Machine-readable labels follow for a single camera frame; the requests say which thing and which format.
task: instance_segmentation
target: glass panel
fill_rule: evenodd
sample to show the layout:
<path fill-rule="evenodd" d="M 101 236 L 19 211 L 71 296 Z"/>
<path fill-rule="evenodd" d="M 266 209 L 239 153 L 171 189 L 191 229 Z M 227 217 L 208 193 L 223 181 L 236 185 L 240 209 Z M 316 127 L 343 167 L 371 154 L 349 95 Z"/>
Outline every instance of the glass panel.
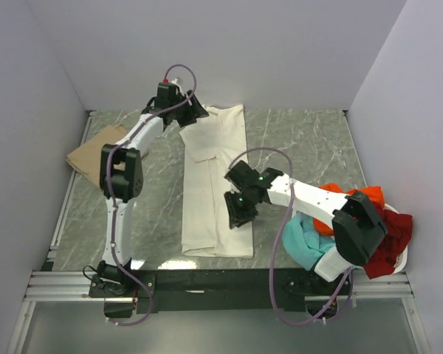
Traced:
<path fill-rule="evenodd" d="M 164 312 L 115 327 L 101 303 L 41 302 L 23 353 L 416 353 L 401 300 L 357 304 L 326 326 L 289 327 L 272 310 L 220 310 Z"/>

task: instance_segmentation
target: pile of clothes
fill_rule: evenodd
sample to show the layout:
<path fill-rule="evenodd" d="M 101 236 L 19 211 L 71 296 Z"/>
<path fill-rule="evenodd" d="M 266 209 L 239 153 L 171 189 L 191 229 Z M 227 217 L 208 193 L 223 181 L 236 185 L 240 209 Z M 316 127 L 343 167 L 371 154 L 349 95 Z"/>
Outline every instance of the pile of clothes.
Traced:
<path fill-rule="evenodd" d="M 320 188 L 330 192 L 343 192 L 334 183 L 326 184 Z M 373 186 L 358 190 L 369 197 L 388 229 L 387 235 L 363 268 L 370 279 L 392 274 L 397 256 L 403 253 L 411 240 L 412 215 L 397 214 L 384 209 L 385 200 L 381 187 Z M 351 195 L 355 191 L 349 190 L 346 194 Z M 305 269 L 310 270 L 334 245 L 333 236 L 333 230 L 326 224 L 308 215 L 298 213 L 287 223 L 284 229 L 283 243 L 287 253 Z"/>

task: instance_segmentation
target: teal cloth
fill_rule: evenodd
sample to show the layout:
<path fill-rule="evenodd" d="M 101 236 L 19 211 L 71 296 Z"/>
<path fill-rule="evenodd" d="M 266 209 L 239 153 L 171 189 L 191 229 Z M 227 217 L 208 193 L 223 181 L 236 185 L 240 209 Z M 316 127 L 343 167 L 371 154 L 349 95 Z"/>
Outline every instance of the teal cloth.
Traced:
<path fill-rule="evenodd" d="M 313 226 L 313 218 L 299 212 L 284 228 L 282 243 L 290 257 L 309 271 L 333 247 L 334 240 L 320 236 Z"/>

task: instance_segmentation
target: red cloth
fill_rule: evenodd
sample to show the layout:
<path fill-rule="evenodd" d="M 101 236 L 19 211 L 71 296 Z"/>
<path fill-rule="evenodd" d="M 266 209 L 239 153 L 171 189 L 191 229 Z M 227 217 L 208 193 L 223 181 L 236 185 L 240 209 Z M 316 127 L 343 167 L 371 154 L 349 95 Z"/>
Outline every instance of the red cloth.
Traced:
<path fill-rule="evenodd" d="M 382 209 L 374 203 L 377 212 L 387 226 L 387 235 L 377 247 L 364 270 L 369 279 L 392 274 L 396 258 L 401 254 L 412 238 L 413 221 L 412 215 L 397 214 L 391 210 Z"/>

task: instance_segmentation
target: orange cloth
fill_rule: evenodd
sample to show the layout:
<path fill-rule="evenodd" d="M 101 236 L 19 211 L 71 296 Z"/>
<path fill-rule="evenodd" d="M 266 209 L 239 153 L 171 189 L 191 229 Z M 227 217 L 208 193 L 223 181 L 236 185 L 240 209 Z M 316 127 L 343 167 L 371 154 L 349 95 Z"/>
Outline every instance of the orange cloth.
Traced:
<path fill-rule="evenodd" d="M 328 183 L 324 186 L 320 187 L 322 190 L 328 190 L 329 192 L 335 192 L 335 193 L 343 193 L 343 190 L 335 183 Z M 372 187 L 366 187 L 366 188 L 359 188 L 360 192 L 363 192 L 366 194 L 369 199 L 373 203 L 378 203 L 382 209 L 384 209 L 385 201 L 384 201 L 384 195 L 382 194 L 381 187 L 379 186 L 372 186 Z M 349 190 L 346 192 L 346 194 L 352 195 L 357 190 Z M 333 230 L 330 229 L 326 224 L 322 223 L 321 221 L 317 219 L 313 219 L 313 226 L 317 230 L 317 232 L 322 236 L 333 236 Z"/>

